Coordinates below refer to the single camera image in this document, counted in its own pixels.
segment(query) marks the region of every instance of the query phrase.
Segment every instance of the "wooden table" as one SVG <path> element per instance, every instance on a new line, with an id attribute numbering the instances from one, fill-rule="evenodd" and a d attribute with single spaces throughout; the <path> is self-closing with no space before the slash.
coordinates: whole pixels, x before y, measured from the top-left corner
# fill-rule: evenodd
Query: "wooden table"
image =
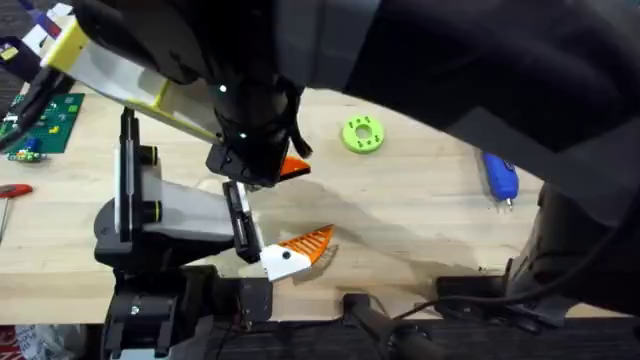
<path id="1" fill-rule="evenodd" d="M 93 258 L 93 221 L 112 196 L 121 111 L 89 93 L 65 154 L 36 165 L 0 162 L 0 184 L 35 188 L 10 204 L 0 243 L 0 324 L 103 321 L 113 277 Z M 363 114 L 384 124 L 385 144 L 356 155 L 339 132 L 349 117 Z M 224 178 L 204 166 L 206 143 L 139 117 L 143 143 L 159 146 L 165 180 L 221 191 Z M 499 212 L 476 151 L 448 135 L 327 91 L 307 91 L 299 117 L 314 149 L 312 174 L 252 194 L 251 205 L 267 243 L 325 224 L 336 230 L 318 266 L 276 283 L 274 319 L 337 317 L 349 291 L 368 292 L 388 314 L 398 314 L 432 297 L 438 276 L 502 273 L 526 241 L 539 179 L 520 171 L 514 211 Z M 200 263 L 216 264 L 227 276 L 259 268 L 233 250 Z M 582 306 L 572 314 L 610 313 Z"/>

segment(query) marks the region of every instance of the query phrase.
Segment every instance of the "wire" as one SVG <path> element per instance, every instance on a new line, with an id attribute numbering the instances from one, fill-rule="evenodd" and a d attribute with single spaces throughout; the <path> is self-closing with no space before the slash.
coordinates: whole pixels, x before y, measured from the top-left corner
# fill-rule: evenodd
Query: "wire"
<path id="1" fill-rule="evenodd" d="M 73 79 L 50 67 L 40 70 L 23 100 L 10 109 L 18 115 L 14 128 L 0 138 L 0 151 L 20 140 L 38 122 L 54 95 L 67 92 Z"/>
<path id="2" fill-rule="evenodd" d="M 304 325 L 300 325 L 300 326 L 295 326 L 295 327 L 287 328 L 286 330 L 288 330 L 288 331 L 300 331 L 300 330 L 305 330 L 305 329 L 325 327 L 325 326 L 335 325 L 337 323 L 340 323 L 341 321 L 342 321 L 342 318 L 337 318 L 337 319 L 329 320 L 329 321 L 313 322 L 311 324 L 304 324 Z M 215 327 L 216 329 L 225 331 L 225 334 L 222 336 L 222 340 L 220 340 L 220 345 L 218 347 L 218 351 L 216 352 L 215 360 L 219 359 L 220 354 L 222 353 L 222 349 L 230 341 L 236 340 L 236 339 L 244 337 L 244 336 L 275 334 L 275 333 L 277 333 L 279 331 L 283 331 L 283 329 L 281 329 L 281 328 L 277 328 L 277 329 L 273 329 L 273 330 L 252 330 L 252 331 L 246 331 L 246 332 L 245 331 L 237 331 L 233 336 L 229 337 L 228 335 L 231 333 L 232 327 L 233 327 L 233 323 L 231 323 L 226 328 L 222 328 L 222 327 L 218 327 L 218 326 Z"/>
<path id="3" fill-rule="evenodd" d="M 110 316 L 107 313 L 107 317 L 104 320 L 104 324 L 102 325 L 102 330 L 101 335 L 100 335 L 100 360 L 105 360 L 105 348 L 104 348 L 104 343 L 105 341 L 107 341 L 107 328 L 109 327 L 109 324 L 111 323 L 110 320 Z"/>
<path id="4" fill-rule="evenodd" d="M 631 201 L 631 205 L 629 210 L 627 210 L 623 220 L 620 222 L 620 225 L 611 230 L 607 236 L 605 236 L 594 248 L 587 254 L 587 256 L 582 260 L 580 264 L 571 269 L 569 272 L 565 273 L 559 279 L 544 285 L 536 290 L 530 291 L 528 293 L 507 296 L 507 297 L 497 297 L 497 298 L 489 298 L 489 297 L 477 297 L 477 296 L 444 296 L 437 300 L 429 301 L 424 304 L 420 304 L 416 306 L 414 309 L 406 311 L 396 317 L 394 320 L 402 320 L 406 317 L 409 317 L 413 314 L 416 314 L 430 306 L 434 306 L 437 304 L 441 304 L 444 302 L 469 302 L 478 305 L 490 305 L 490 306 L 509 306 L 509 305 L 517 305 L 530 301 L 538 300 L 544 296 L 554 294 L 560 291 L 563 287 L 567 286 L 570 282 L 578 279 L 582 276 L 585 271 L 591 267 L 600 257 L 602 253 L 608 250 L 608 248 L 621 240 L 625 240 L 629 238 L 630 235 L 633 235 L 637 232 L 640 227 L 636 223 L 638 216 L 640 215 L 640 189 L 636 191 L 636 195 Z"/>
<path id="5" fill-rule="evenodd" d="M 227 343 L 227 337 L 231 333 L 231 327 L 232 326 L 233 326 L 233 323 L 230 323 L 229 327 L 227 327 L 227 330 L 224 332 L 224 335 L 222 336 L 222 339 L 220 340 L 220 345 L 218 346 L 218 351 L 216 352 L 216 360 L 218 360 L 220 358 L 220 354 L 222 353 L 222 349 L 224 348 L 224 345 Z"/>

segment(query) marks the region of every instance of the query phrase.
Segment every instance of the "green gear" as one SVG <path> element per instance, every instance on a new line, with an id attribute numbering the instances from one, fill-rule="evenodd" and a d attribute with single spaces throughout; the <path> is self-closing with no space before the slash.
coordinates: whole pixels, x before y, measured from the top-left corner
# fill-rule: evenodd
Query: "green gear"
<path id="1" fill-rule="evenodd" d="M 368 133 L 368 136 L 358 136 L 357 130 L 363 130 Z M 378 150 L 383 141 L 384 128 L 371 116 L 354 116 L 342 128 L 342 142 L 349 150 L 358 154 L 368 154 Z"/>

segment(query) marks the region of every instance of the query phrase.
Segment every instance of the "blue object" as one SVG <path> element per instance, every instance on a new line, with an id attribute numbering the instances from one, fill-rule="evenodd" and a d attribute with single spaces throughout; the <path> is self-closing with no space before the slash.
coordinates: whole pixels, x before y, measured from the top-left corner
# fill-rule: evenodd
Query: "blue object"
<path id="1" fill-rule="evenodd" d="M 47 14 L 38 10 L 29 0 L 18 0 L 18 2 L 25 10 L 27 10 L 27 13 L 29 13 L 31 19 L 33 19 L 36 24 L 40 25 L 40 27 L 43 28 L 47 34 L 49 34 L 49 36 L 54 39 L 58 38 L 58 35 L 60 35 L 60 32 L 62 30 L 55 22 L 53 22 L 53 20 L 51 20 L 47 16 Z"/>
<path id="2" fill-rule="evenodd" d="M 482 159 L 487 170 L 491 195 L 498 201 L 506 201 L 511 207 L 511 201 L 518 196 L 518 175 L 515 167 L 510 162 L 487 152 L 482 153 Z"/>
<path id="3" fill-rule="evenodd" d="M 24 142 L 24 149 L 31 152 L 40 152 L 40 139 L 36 137 L 28 138 Z"/>

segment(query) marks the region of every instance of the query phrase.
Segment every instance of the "circuit board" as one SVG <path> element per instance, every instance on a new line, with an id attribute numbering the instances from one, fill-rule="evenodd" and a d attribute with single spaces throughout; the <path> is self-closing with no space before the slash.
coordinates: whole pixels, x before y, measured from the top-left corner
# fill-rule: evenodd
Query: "circuit board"
<path id="1" fill-rule="evenodd" d="M 13 100 L 13 105 L 18 104 L 24 98 L 18 95 Z M 67 147 L 67 141 L 71 135 L 71 130 L 75 124 L 80 107 L 84 101 L 84 94 L 63 94 L 53 97 L 49 106 L 44 111 L 40 120 L 22 140 L 11 146 L 5 151 L 5 154 L 15 154 L 24 147 L 27 139 L 38 138 L 40 147 L 38 152 L 43 154 L 61 154 Z M 2 120 L 0 126 L 0 136 L 11 130 L 16 114 L 11 112 Z"/>

